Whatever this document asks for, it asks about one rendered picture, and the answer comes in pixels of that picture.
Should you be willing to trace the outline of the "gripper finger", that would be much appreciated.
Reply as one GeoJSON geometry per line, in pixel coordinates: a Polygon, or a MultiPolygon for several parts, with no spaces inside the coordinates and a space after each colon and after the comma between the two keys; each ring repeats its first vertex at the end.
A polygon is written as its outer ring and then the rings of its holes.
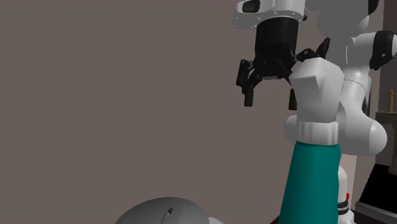
{"type": "Polygon", "coordinates": [[[244,94],[244,105],[246,107],[253,106],[254,88],[262,81],[261,75],[253,67],[253,62],[242,59],[239,63],[236,85],[242,89],[244,94]]]}
{"type": "MultiPolygon", "coordinates": [[[[329,49],[329,45],[330,45],[330,38],[325,38],[324,41],[318,46],[316,51],[314,51],[311,48],[306,48],[296,55],[296,60],[303,62],[306,59],[312,59],[316,57],[325,58],[329,49]]],[[[297,103],[296,103],[295,91],[291,89],[289,93],[288,109],[290,111],[296,111],[296,108],[297,108],[297,103]]]]}

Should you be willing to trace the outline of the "black cabinet with grey edge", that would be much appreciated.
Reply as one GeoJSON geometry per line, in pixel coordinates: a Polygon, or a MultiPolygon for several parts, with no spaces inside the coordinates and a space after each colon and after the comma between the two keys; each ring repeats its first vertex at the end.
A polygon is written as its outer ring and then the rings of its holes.
{"type": "Polygon", "coordinates": [[[375,164],[355,211],[385,224],[397,224],[397,176],[375,164]]]}

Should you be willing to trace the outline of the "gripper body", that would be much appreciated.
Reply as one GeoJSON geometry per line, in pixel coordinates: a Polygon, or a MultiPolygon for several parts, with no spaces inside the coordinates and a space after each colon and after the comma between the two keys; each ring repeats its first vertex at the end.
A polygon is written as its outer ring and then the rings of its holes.
{"type": "Polygon", "coordinates": [[[275,17],[256,28],[253,67],[262,77],[288,77],[296,63],[299,23],[294,18],[275,17]]]}

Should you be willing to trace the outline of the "teal bottle with white top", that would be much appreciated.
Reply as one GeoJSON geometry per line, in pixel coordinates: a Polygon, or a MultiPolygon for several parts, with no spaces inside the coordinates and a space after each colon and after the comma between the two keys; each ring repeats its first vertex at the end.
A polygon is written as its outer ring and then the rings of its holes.
{"type": "Polygon", "coordinates": [[[321,58],[289,77],[295,91],[295,147],[277,224],[337,224],[341,150],[336,121],[344,74],[321,58]]]}

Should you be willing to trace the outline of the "brown wooden post stand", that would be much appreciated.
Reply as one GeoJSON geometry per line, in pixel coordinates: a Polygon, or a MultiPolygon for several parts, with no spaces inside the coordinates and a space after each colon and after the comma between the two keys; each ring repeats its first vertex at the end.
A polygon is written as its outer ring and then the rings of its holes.
{"type": "Polygon", "coordinates": [[[394,97],[397,90],[388,90],[386,110],[378,111],[375,119],[386,129],[386,147],[376,156],[376,163],[385,165],[388,173],[397,176],[397,112],[393,111],[394,97]]]}

